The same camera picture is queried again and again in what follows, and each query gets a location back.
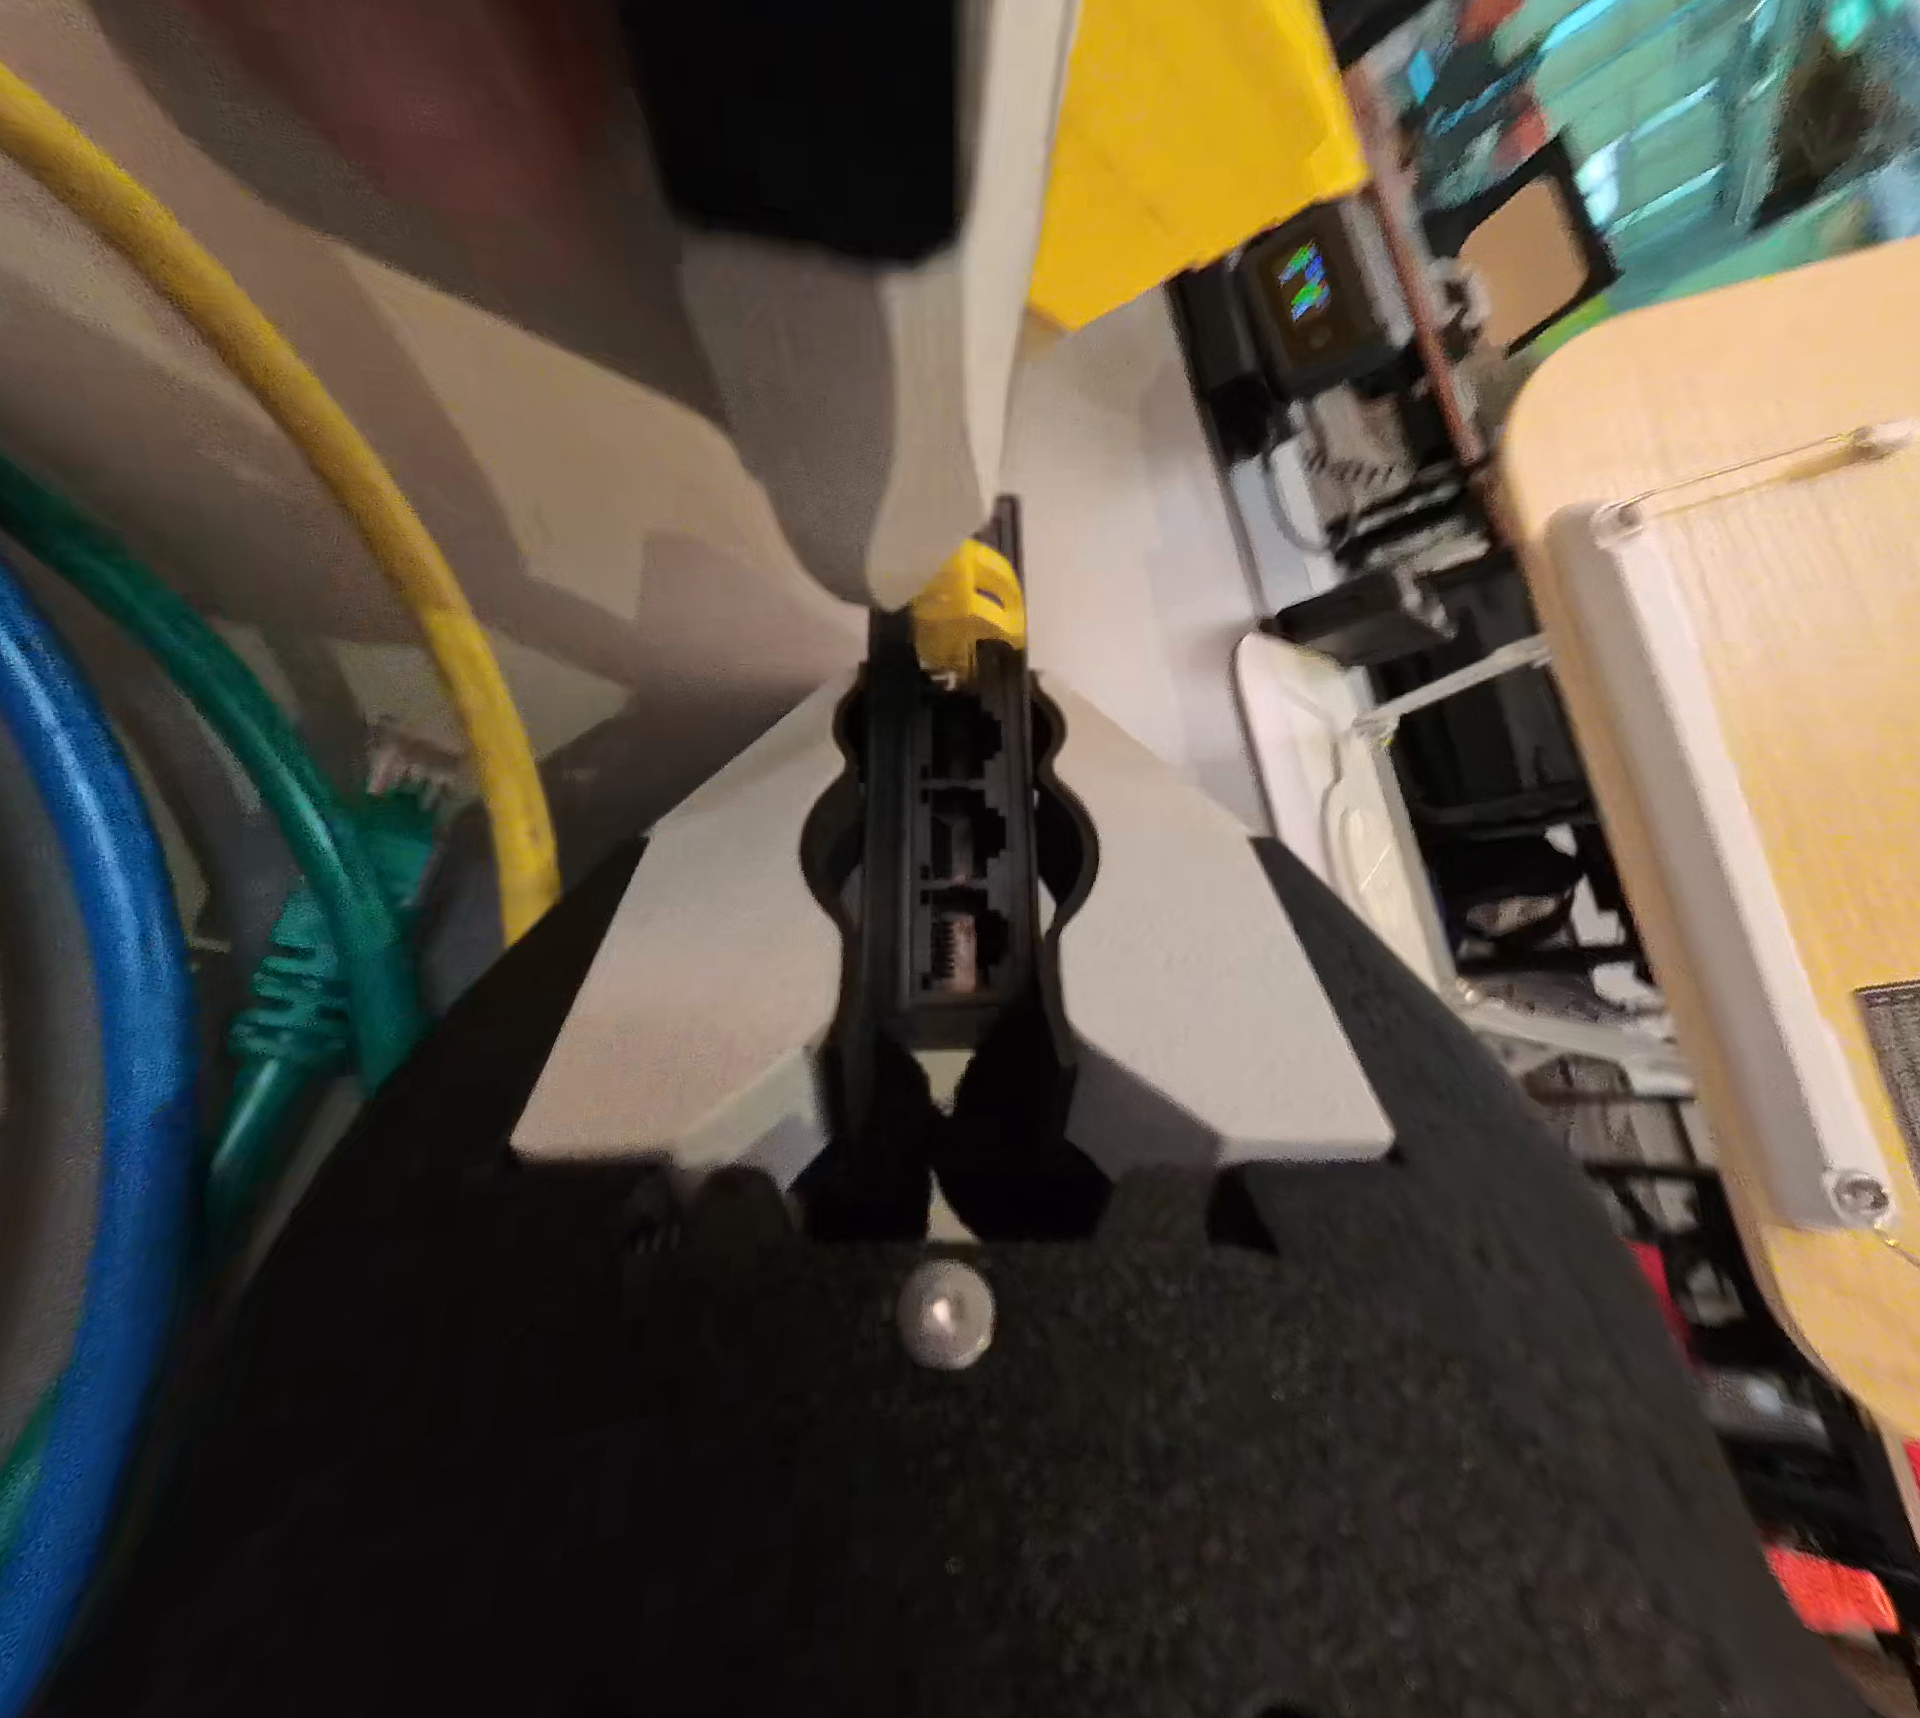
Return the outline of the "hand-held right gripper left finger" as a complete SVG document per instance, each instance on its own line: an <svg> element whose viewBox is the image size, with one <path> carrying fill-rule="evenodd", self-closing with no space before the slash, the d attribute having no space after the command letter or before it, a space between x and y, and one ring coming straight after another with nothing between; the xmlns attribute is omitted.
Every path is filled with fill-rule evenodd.
<svg viewBox="0 0 1920 1718"><path fill-rule="evenodd" d="M510 1132L528 1167L753 1172L820 1239L925 1243L931 1098L860 1007L856 676L647 834Z"/></svg>

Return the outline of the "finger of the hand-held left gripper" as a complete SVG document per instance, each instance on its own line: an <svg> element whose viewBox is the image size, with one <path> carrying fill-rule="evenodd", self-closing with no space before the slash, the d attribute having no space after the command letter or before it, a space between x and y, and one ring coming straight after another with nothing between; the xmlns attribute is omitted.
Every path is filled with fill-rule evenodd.
<svg viewBox="0 0 1920 1718"><path fill-rule="evenodd" d="M616 0L736 457L896 610L989 516L1084 0Z"/></svg>
<svg viewBox="0 0 1920 1718"><path fill-rule="evenodd" d="M681 293L613 0L83 0L165 115L290 218L733 433Z"/></svg>

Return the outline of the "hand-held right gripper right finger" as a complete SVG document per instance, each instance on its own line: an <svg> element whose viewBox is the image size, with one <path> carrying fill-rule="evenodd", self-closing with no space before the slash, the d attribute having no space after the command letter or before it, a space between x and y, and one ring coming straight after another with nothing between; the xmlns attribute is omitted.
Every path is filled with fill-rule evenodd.
<svg viewBox="0 0 1920 1718"><path fill-rule="evenodd" d="M1254 832L1067 685L1034 688L1031 723L1050 916L956 1087L959 1224L1082 1239L1149 1173L1386 1160Z"/></svg>

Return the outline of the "black network switch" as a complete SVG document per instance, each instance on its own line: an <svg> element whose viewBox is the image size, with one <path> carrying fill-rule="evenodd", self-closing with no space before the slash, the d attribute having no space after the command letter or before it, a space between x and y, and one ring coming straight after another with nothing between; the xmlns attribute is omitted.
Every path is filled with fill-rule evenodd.
<svg viewBox="0 0 1920 1718"><path fill-rule="evenodd" d="M852 895L833 1020L836 1113L873 1114L891 1054L971 1054L1012 1020L1076 1074L1058 945L1043 919L1036 685L1020 500L960 557L969 668L931 668L910 610L873 613L833 735L848 761Z"/></svg>

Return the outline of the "yellow plastic bin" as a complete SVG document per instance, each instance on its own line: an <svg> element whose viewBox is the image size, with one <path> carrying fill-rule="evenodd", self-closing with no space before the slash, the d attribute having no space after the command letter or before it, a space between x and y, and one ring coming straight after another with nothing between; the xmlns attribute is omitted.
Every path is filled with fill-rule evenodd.
<svg viewBox="0 0 1920 1718"><path fill-rule="evenodd" d="M1078 333L1367 178L1316 0L1084 0L1027 309Z"/></svg>

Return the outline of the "white rounded device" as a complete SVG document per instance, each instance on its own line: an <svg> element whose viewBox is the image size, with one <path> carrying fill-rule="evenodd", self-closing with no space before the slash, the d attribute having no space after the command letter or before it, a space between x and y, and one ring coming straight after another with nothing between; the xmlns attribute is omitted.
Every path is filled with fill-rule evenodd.
<svg viewBox="0 0 1920 1718"><path fill-rule="evenodd" d="M1355 676L1261 629L1231 661L1261 799L1281 842L1444 1003L1453 945L1390 754Z"/></svg>

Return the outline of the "small black box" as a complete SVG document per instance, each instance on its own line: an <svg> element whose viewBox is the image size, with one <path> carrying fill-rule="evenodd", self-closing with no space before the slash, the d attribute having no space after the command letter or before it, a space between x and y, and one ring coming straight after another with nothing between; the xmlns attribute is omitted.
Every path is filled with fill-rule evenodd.
<svg viewBox="0 0 1920 1718"><path fill-rule="evenodd" d="M1431 583L1406 570L1346 579L1279 608L1261 629L1354 671L1435 652L1457 633Z"/></svg>

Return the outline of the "black device with screen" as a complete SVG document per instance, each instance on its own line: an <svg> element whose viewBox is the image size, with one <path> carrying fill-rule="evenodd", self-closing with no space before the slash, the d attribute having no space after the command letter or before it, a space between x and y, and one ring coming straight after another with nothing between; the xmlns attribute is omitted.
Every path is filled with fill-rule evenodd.
<svg viewBox="0 0 1920 1718"><path fill-rule="evenodd" d="M1248 240L1234 286L1261 372L1285 399L1378 374L1413 338L1390 251L1357 196Z"/></svg>

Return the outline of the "white plastic plate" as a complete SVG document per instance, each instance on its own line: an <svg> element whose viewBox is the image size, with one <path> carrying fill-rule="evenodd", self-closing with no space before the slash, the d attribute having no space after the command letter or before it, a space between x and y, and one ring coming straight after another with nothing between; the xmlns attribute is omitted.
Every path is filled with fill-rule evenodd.
<svg viewBox="0 0 1920 1718"><path fill-rule="evenodd" d="M1793 939L1677 554L1637 503L1566 507L1546 535L1772 1204L1798 1230L1885 1233L1892 1165Z"/></svg>

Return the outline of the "light wooden board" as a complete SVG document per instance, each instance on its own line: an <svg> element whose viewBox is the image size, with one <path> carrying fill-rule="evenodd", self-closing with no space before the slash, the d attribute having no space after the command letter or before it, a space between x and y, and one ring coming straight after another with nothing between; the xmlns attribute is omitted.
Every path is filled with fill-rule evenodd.
<svg viewBox="0 0 1920 1718"><path fill-rule="evenodd" d="M1607 320L1511 412L1518 554L1647 960L1774 1316L1888 1431L1918 1433L1918 249L1914 240ZM1677 554L1740 783L1815 994L1892 1165L1885 1233L1775 1212L1715 1056L1659 852L1550 551L1637 503Z"/></svg>

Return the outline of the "brown panel with black frame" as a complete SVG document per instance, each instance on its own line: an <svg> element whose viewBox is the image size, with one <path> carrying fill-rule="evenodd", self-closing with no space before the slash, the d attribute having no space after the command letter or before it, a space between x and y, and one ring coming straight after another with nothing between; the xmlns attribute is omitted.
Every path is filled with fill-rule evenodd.
<svg viewBox="0 0 1920 1718"><path fill-rule="evenodd" d="M1487 305L1484 337L1507 358L1621 279L1577 185L1564 134L1478 194L1425 207L1420 225L1429 251L1476 281Z"/></svg>

